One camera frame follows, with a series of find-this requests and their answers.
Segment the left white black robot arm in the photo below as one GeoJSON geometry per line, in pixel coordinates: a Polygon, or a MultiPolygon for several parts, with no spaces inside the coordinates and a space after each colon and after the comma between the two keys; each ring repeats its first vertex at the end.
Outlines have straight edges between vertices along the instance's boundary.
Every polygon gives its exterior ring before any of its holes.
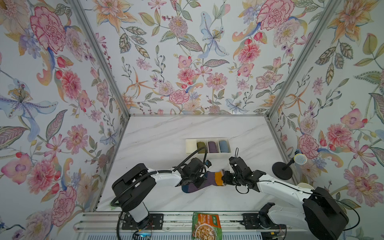
{"type": "Polygon", "coordinates": [[[112,185],[115,198],[110,206],[121,208],[129,214],[137,224],[149,219],[149,211],[144,199],[154,187],[183,187],[190,184],[199,187],[205,180],[205,173],[211,162],[193,158],[184,160],[172,170],[150,170],[145,164],[137,164],[112,185]]]}

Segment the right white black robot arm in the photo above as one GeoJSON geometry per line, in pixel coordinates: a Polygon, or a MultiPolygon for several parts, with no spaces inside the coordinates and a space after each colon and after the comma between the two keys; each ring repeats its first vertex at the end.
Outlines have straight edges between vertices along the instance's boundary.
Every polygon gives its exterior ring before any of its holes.
{"type": "Polygon", "coordinates": [[[325,189],[309,190],[277,180],[263,171],[252,171],[240,157],[230,157],[229,163],[232,171],[223,176],[226,185],[245,186],[289,204],[283,207],[267,203],[261,208],[259,214],[269,222],[310,231],[319,240],[337,240],[345,231],[349,218],[325,189]]]}

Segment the purple yellow teal sock pair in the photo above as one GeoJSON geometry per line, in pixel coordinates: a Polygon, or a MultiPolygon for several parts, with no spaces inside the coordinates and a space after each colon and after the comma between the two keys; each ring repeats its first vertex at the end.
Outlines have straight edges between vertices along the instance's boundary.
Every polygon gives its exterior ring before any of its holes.
{"type": "Polygon", "coordinates": [[[205,179],[199,187],[196,187],[195,184],[189,184],[186,186],[182,186],[182,191],[186,194],[189,194],[189,193],[197,192],[209,186],[222,187],[225,185],[224,181],[222,180],[224,173],[225,173],[225,170],[221,170],[219,172],[208,171],[205,173],[204,175],[205,179]]]}

